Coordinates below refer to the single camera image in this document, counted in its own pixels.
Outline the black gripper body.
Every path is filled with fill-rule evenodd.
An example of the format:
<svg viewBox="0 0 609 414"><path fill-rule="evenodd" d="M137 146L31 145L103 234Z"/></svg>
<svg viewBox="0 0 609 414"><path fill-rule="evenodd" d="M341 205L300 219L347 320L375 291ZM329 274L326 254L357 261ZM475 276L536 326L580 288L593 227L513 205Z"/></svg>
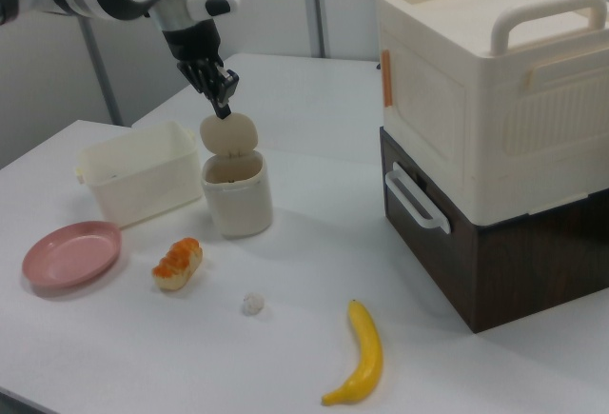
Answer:
<svg viewBox="0 0 609 414"><path fill-rule="evenodd" d="M218 67L220 35L215 21L208 19L183 30L164 31L163 35L178 70L205 96L217 96L220 82Z"/></svg>

